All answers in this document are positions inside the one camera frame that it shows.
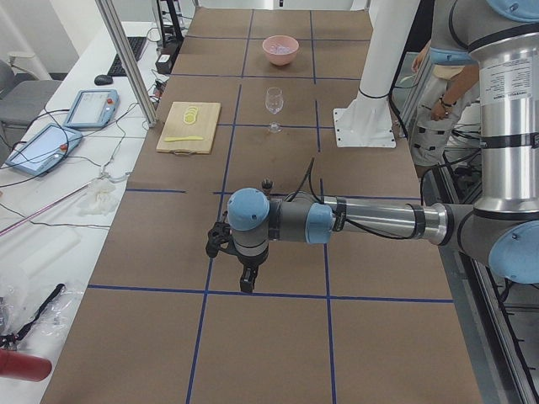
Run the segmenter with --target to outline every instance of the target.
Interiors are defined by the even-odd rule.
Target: red cylinder
[[[0,376],[10,379],[42,381],[52,370],[48,359],[0,349]]]

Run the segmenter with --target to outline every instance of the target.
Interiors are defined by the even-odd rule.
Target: keyboard
[[[127,39],[129,40],[129,45],[133,50],[133,54],[135,55],[135,60],[140,60],[142,51],[144,50],[144,45],[146,44],[146,36],[128,36]],[[113,77],[127,76],[118,55],[116,55],[107,74]]]

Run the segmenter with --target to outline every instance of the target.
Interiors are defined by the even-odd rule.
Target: person's arm
[[[451,105],[455,104],[476,82],[479,81],[479,65],[464,66],[454,79],[451,87],[442,98],[432,106],[430,118],[444,120],[451,113]]]
[[[417,73],[419,70],[419,67],[421,66],[421,63],[423,63],[424,57],[427,56],[427,52],[430,48],[430,40],[427,42],[427,45],[424,46],[424,48],[421,50],[421,52],[415,57],[414,61],[412,62],[412,72]]]

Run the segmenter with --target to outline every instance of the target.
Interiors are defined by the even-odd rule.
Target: white desk
[[[126,23],[125,33],[128,36],[143,36],[151,27],[150,23]],[[152,30],[149,36],[154,39],[157,35],[157,31]],[[152,73],[157,59],[155,50],[156,44],[147,41],[146,49],[138,62],[146,88],[150,88],[156,78]],[[68,109],[79,90],[96,88],[93,79],[109,70],[114,55],[115,48],[108,32],[103,29],[51,98],[46,106],[47,110]],[[123,115],[129,106],[136,102],[127,77],[115,77],[113,84],[100,88],[114,88],[118,91],[120,104],[115,118]],[[65,117],[65,114],[56,115],[60,124],[63,123]],[[36,121],[30,127],[24,140],[28,140],[50,122],[52,119],[48,116]],[[126,136],[114,161],[107,167],[112,177],[123,176],[134,167],[147,132],[145,122],[138,105],[118,122],[126,132]],[[86,157],[99,165],[105,164],[123,135],[117,125],[111,125],[84,138],[72,156]],[[69,158],[43,178],[1,189],[3,196],[0,202],[24,215],[29,215],[88,183],[98,175],[99,167],[82,158]],[[28,177],[12,168],[3,167],[0,170],[0,185],[16,183]],[[125,191],[125,181],[117,183],[115,187],[112,194],[119,202]],[[35,220],[45,223],[110,226],[115,211],[107,215],[81,215],[79,213],[78,204],[84,196],[85,191],[76,194]],[[7,227],[19,219],[17,215],[0,207],[0,228]],[[35,310],[57,284],[66,284],[67,292],[69,292],[59,298],[56,303],[56,309],[60,309],[69,302],[59,315],[60,325],[53,326],[51,314],[49,314],[49,321],[38,323],[20,344],[20,352],[45,357],[56,364],[107,232],[106,228],[49,227],[25,223],[0,239],[0,256],[2,257],[0,283],[5,285],[7,282],[16,285],[21,290],[20,296],[28,295],[25,310],[23,310],[24,305],[21,304],[20,307],[23,310],[21,311],[23,324],[29,321]],[[19,327],[15,327],[9,331],[16,332],[18,329]],[[50,378],[49,376],[39,383],[0,378],[1,402],[38,403]]]

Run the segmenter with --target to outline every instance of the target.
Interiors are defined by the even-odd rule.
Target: brown table
[[[301,44],[281,68],[261,50],[277,34]],[[335,144],[333,108],[355,97],[370,37],[363,12],[197,10],[44,403],[481,402],[429,243],[272,243],[254,295],[235,258],[205,255],[233,191],[271,178],[287,194],[311,157],[325,194],[418,203],[406,141]],[[173,101],[221,103],[210,155],[155,152]]]

